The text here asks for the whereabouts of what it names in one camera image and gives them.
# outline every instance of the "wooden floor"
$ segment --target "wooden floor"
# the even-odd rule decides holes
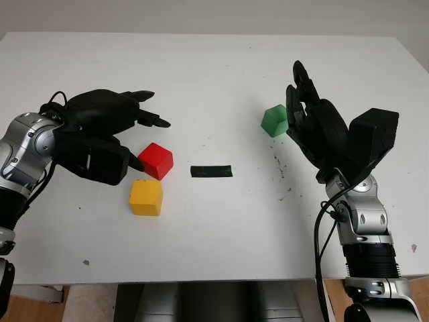
[[[11,297],[7,312],[0,322],[61,322],[67,294],[68,286],[64,288],[64,302],[58,304]]]
[[[422,316],[423,322],[429,322],[429,277],[411,281],[414,302]]]

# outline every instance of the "wire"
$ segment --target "wire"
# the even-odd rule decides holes
[[[321,256],[319,252],[319,228],[320,222],[322,221],[323,215],[327,212],[328,208],[341,196],[348,193],[355,187],[355,184],[351,184],[347,188],[336,193],[332,198],[330,198],[327,202],[325,202],[322,208],[317,215],[316,222],[314,223],[314,262],[316,264],[316,287],[317,287],[317,295],[320,305],[320,310],[322,311],[323,319],[326,322],[329,322],[328,316],[328,307],[326,306],[326,297],[324,295],[323,289],[323,280],[322,280],[322,268],[320,265]]]
[[[333,232],[334,232],[334,230],[335,230],[336,223],[338,223],[338,221],[335,219],[335,220],[334,220],[334,224],[332,225],[332,228],[330,229],[329,235],[328,235],[328,237],[326,238],[326,241],[325,241],[325,243],[324,243],[324,245],[323,245],[323,247],[322,247],[322,250],[320,251],[319,260],[322,260],[322,256],[323,256],[324,250],[325,250],[325,248],[327,247],[328,242],[329,242],[329,240],[330,240],[330,237],[332,236],[332,234],[333,234]]]
[[[46,169],[43,170],[43,177],[35,183],[33,190],[36,189],[39,186],[39,184],[41,184],[42,182],[44,182],[46,180],[47,175],[48,175],[48,173],[46,172]]]
[[[34,199],[36,199],[40,193],[46,188],[46,186],[48,185],[48,183],[50,182],[52,176],[54,175],[54,171],[55,171],[55,166],[56,163],[55,161],[51,162],[51,167],[49,167],[49,171],[48,174],[46,175],[45,179],[43,179],[40,187],[38,190],[36,190],[31,197],[27,200],[27,203],[25,204],[25,207],[23,209],[23,211],[21,212],[21,214],[19,215],[19,218],[21,218],[21,216],[29,209],[29,206],[31,205],[31,203],[34,201]]]
[[[51,99],[49,100],[49,103],[51,103],[58,94],[62,95],[62,97],[64,98],[64,106],[66,106],[67,105],[67,97],[66,97],[66,94],[64,94],[64,92],[62,92],[62,91],[58,91],[55,94],[53,94]]]

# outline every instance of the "white table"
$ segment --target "white table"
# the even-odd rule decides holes
[[[175,162],[159,217],[128,207],[131,183],[145,174],[130,169],[107,186],[59,167],[17,225],[8,256],[15,283],[311,278],[324,187],[291,139],[259,126],[265,109],[284,103],[296,59],[347,123],[371,107],[400,113],[395,148],[373,173],[402,274],[429,273],[429,74],[397,40],[12,33],[0,42],[2,132],[58,90],[149,89],[156,95],[142,107],[171,128],[136,126],[118,137],[136,154],[156,142]],[[231,164],[234,177],[191,178],[191,165],[212,164]],[[336,234],[323,272],[346,274]]]

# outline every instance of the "silver robot arm segment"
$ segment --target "silver robot arm segment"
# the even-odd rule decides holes
[[[38,113],[16,117],[0,140],[0,255],[13,248],[13,229],[54,151],[53,129],[60,122]]]
[[[343,190],[336,175],[327,185],[329,197]],[[377,181],[369,175],[334,202],[337,229],[349,277],[347,294],[354,304],[345,321],[422,321],[412,300],[410,286],[400,278],[387,213],[377,197]]]

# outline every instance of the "robotic hand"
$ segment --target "robotic hand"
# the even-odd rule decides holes
[[[399,114],[370,109],[347,128],[334,105],[319,98],[299,61],[293,70],[296,87],[286,89],[286,133],[319,169],[316,179],[326,185],[330,197],[322,203],[314,224],[316,283],[324,320],[329,318],[320,261],[329,238],[320,251],[318,230],[322,216],[332,206],[330,214],[350,276],[345,289],[354,302],[345,311],[345,321],[421,321],[408,281],[400,278],[387,213],[377,198],[377,182],[371,175],[393,148]]]
[[[53,102],[57,94],[63,95],[64,105]],[[128,166],[144,170],[114,135],[136,121],[144,126],[170,126],[159,115],[139,108],[139,102],[153,95],[98,89],[67,101],[63,92],[57,92],[39,113],[25,113],[11,122],[0,140],[0,256],[13,249],[18,219],[49,183],[57,164],[82,178],[111,185],[121,182]],[[0,318],[7,309],[14,275],[13,264],[0,258]]]

